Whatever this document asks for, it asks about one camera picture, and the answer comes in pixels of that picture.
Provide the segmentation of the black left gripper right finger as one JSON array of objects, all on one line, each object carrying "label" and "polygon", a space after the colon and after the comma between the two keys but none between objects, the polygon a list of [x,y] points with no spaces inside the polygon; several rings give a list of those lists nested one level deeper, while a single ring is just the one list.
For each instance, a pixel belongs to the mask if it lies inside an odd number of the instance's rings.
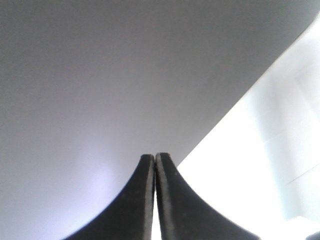
[{"label": "black left gripper right finger", "polygon": [[184,180],[168,153],[155,157],[155,186],[163,240],[258,240],[208,205]]}]

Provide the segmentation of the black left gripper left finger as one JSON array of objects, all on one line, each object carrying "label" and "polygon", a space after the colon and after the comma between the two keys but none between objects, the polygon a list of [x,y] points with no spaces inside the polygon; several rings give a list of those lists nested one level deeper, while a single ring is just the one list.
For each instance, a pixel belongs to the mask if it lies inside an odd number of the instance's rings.
[{"label": "black left gripper left finger", "polygon": [[155,160],[143,154],[115,199],[68,240],[150,240],[155,194]]}]

